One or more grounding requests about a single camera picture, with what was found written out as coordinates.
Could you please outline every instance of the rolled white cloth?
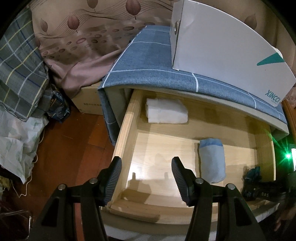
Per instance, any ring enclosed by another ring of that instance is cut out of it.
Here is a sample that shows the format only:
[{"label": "rolled white cloth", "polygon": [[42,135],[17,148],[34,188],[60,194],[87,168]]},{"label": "rolled white cloth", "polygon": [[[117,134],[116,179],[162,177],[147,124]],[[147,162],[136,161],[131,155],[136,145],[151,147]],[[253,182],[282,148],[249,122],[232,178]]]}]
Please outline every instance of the rolled white cloth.
[{"label": "rolled white cloth", "polygon": [[182,124],[188,121],[188,110],[180,100],[147,99],[146,116],[149,123]]}]

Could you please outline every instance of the cardboard box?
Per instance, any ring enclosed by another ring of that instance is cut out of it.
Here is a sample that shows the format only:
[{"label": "cardboard box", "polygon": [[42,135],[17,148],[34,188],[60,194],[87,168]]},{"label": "cardboard box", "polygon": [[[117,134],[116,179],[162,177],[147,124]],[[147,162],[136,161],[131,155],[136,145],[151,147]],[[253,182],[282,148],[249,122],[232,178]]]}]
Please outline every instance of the cardboard box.
[{"label": "cardboard box", "polygon": [[74,105],[81,113],[103,115],[101,101],[98,95],[100,82],[91,86],[83,87],[72,99]]},{"label": "cardboard box", "polygon": [[282,57],[249,26],[211,6],[174,3],[173,69],[207,76],[277,106],[296,79]]}]

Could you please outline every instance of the rolled towel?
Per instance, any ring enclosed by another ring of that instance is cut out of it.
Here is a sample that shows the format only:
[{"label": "rolled towel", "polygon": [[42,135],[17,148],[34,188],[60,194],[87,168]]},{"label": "rolled towel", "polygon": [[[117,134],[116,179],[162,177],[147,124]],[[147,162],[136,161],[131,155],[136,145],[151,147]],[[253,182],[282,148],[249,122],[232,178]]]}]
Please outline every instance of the rolled towel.
[{"label": "rolled towel", "polygon": [[147,99],[146,116],[149,123],[181,124],[188,121],[188,110],[180,100]]},{"label": "rolled towel", "polygon": [[219,139],[200,140],[200,163],[202,178],[208,183],[218,183],[225,179],[225,155]]}]

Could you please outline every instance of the yellow stripe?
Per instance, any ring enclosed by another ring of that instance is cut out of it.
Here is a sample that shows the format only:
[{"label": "yellow stripe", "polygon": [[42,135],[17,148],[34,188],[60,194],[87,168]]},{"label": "yellow stripe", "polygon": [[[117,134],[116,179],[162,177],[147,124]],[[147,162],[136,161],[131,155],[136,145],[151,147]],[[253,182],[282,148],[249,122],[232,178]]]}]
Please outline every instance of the yellow stripe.
[{"label": "yellow stripe", "polygon": [[7,77],[7,80],[6,80],[6,82],[5,82],[5,84],[7,84],[8,83],[8,80],[9,80],[9,78],[10,78],[10,76],[12,75],[12,73],[18,68],[18,67],[20,67],[22,64],[24,64],[24,62],[27,60],[27,58],[29,58],[29,56],[36,50],[36,49],[38,49],[38,47],[36,47],[35,49],[33,49],[32,51],[31,51],[31,53],[29,53],[29,55],[18,65],[18,66],[16,66],[11,72],[10,72],[10,74],[9,74],[9,76]]},{"label": "yellow stripe", "polygon": [[43,87],[43,85],[45,84],[46,81],[47,81],[47,79],[45,79],[45,80],[43,81],[43,83],[42,83],[42,85],[41,85],[41,87],[40,87],[38,93],[35,95],[35,99],[34,99],[33,102],[32,102],[31,109],[30,109],[29,112],[28,112],[27,118],[28,118],[28,116],[29,116],[29,114],[30,114],[30,112],[31,112],[31,110],[32,110],[32,108],[33,108],[33,105],[34,105],[35,100],[37,99],[37,96],[39,95],[39,93],[40,93],[40,91],[41,91],[41,89],[42,89],[42,87]]},{"label": "yellow stripe", "polygon": [[23,27],[21,27],[18,31],[16,31],[15,33],[14,33],[14,35],[7,41],[7,43],[6,44],[4,44],[3,45],[3,47],[0,49],[0,51],[9,43],[9,41],[10,40],[12,40],[12,38],[19,32],[19,31],[21,31],[25,26],[27,26],[30,22],[32,22],[32,20],[31,21],[29,21],[29,22],[27,22]]},{"label": "yellow stripe", "polygon": [[6,100],[7,96],[8,96],[9,91],[10,91],[10,89],[8,89],[8,91],[6,93],[6,96],[5,96],[4,100],[3,100],[3,103],[5,103],[5,100]]}]

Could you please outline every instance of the crumpled white fabric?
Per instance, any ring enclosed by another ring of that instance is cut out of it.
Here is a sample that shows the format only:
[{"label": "crumpled white fabric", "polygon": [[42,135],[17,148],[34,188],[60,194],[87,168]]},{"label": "crumpled white fabric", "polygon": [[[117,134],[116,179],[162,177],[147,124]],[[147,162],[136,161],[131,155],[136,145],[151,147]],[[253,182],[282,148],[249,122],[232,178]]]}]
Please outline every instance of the crumpled white fabric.
[{"label": "crumpled white fabric", "polygon": [[0,165],[23,183],[31,176],[40,134],[47,124],[45,116],[21,121],[0,105]]}]

